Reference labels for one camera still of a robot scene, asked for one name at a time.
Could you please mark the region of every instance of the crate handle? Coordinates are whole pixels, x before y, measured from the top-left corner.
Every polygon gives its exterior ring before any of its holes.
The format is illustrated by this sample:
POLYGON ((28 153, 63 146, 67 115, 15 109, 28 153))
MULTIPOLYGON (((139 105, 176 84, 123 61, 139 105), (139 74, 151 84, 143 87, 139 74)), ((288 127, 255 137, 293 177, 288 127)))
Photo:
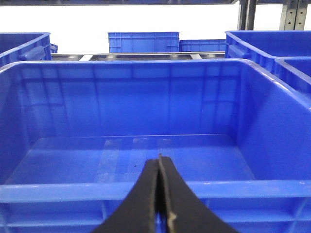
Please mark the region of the crate handle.
POLYGON ((242 51, 237 45, 229 45, 228 55, 231 58, 251 58, 250 53, 242 51))
POLYGON ((41 60, 45 57, 44 46, 35 47, 18 57, 19 61, 34 61, 41 60))

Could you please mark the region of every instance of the plastic storage bin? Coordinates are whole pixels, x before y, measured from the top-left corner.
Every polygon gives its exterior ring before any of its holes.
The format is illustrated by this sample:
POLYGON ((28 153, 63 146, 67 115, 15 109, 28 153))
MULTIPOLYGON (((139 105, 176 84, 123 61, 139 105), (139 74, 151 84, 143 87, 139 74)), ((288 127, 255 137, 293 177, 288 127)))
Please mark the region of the plastic storage bin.
POLYGON ((276 75, 311 100, 311 57, 276 59, 276 75))
POLYGON ((275 71, 278 57, 311 56, 311 31, 231 31, 227 34, 226 58, 252 60, 275 71))
POLYGON ((110 52, 178 52, 179 33, 108 33, 110 52))
POLYGON ((31 60, 52 60, 50 33, 0 33, 0 67, 31 60))
POLYGON ((225 40, 181 40, 180 52, 225 51, 225 40))
POLYGON ((90 231, 159 153, 238 231, 311 231, 310 104, 251 61, 20 62, 0 88, 0 232, 90 231))
POLYGON ((51 44, 51 53, 57 53, 57 51, 58 51, 58 46, 51 44))

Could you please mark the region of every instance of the metal shelf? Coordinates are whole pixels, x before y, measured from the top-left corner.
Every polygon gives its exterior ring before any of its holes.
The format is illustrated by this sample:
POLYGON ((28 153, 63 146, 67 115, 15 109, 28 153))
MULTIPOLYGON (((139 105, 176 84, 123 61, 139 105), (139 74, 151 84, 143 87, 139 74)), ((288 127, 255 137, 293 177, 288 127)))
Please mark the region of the metal shelf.
MULTIPOLYGON (((26 5, 187 5, 233 4, 238 0, 0 0, 0 6, 26 5)), ((280 4, 283 0, 257 0, 256 4, 280 4)))
POLYGON ((224 58, 225 52, 52 54, 54 61, 155 61, 224 58))

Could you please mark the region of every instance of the white wall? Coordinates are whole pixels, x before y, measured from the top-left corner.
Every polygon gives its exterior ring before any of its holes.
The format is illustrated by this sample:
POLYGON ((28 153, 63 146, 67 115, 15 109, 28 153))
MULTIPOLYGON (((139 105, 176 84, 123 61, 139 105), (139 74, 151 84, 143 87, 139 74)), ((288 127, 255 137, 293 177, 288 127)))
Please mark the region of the white wall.
MULTIPOLYGON (((282 5, 258 5, 255 30, 278 30, 282 5)), ((59 53, 109 52, 107 32, 180 32, 180 39, 225 39, 239 4, 0 7, 0 32, 50 32, 59 53)), ((311 29, 307 15, 306 29, 311 29)))

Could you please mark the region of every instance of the crate bottom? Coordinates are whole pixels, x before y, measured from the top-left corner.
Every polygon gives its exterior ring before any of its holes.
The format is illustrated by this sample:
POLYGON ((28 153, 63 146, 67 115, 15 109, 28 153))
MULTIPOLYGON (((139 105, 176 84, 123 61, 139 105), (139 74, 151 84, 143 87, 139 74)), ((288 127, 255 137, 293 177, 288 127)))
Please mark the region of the crate bottom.
POLYGON ((6 184, 134 182, 160 153, 186 181, 255 179, 234 140, 210 134, 42 138, 6 184))

